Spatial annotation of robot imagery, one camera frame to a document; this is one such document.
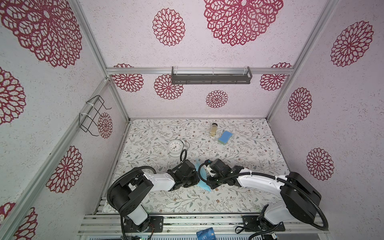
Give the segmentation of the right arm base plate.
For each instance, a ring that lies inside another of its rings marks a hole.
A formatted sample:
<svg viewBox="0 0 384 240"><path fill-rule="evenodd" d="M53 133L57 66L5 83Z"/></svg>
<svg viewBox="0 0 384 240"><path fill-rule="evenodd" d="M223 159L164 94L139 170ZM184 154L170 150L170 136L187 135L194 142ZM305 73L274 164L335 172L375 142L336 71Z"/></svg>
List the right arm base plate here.
<svg viewBox="0 0 384 240"><path fill-rule="evenodd" d="M263 232L263 231L271 230L274 227L277 227L275 229L275 231L277 232L284 232L286 230L283 223L274 225L269 223L264 218L259 218L258 215L242 216L242 221L243 221L243 227L245 228L246 232Z"/></svg>

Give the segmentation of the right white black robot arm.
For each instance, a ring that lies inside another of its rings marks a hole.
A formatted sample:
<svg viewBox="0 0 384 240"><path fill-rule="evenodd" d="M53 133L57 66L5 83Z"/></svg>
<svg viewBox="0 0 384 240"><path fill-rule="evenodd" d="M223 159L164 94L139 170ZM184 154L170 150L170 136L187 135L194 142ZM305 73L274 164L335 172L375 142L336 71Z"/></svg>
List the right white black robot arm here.
<svg viewBox="0 0 384 240"><path fill-rule="evenodd" d="M198 176L211 189L221 185L256 189L281 196L281 200L266 205L257 217L263 231L296 219L318 230L328 231L329 223L321 210L321 194L300 174L274 176L257 173L242 166L230 167L222 160L207 160L198 168Z"/></svg>

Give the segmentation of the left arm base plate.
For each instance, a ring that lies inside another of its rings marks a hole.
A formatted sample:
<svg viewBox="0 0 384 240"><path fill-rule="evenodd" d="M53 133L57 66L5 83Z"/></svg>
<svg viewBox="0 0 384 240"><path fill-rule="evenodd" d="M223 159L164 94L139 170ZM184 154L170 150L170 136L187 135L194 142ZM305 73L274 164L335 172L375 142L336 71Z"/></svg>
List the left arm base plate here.
<svg viewBox="0 0 384 240"><path fill-rule="evenodd" d="M122 217L121 223L125 233L161 233L164 227L164 217L149 216L140 225L135 225L128 217Z"/></svg>

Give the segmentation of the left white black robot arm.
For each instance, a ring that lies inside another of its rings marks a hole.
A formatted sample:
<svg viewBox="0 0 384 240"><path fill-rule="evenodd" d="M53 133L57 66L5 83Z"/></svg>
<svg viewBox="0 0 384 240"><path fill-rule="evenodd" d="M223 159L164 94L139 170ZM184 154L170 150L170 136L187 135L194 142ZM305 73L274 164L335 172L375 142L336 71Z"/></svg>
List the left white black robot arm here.
<svg viewBox="0 0 384 240"><path fill-rule="evenodd" d="M150 216L142 201L150 192L190 188L199 181L196 167L188 160L162 174L150 166L135 167L112 183L107 190L107 202L124 220L132 221L137 227L145 226Z"/></svg>

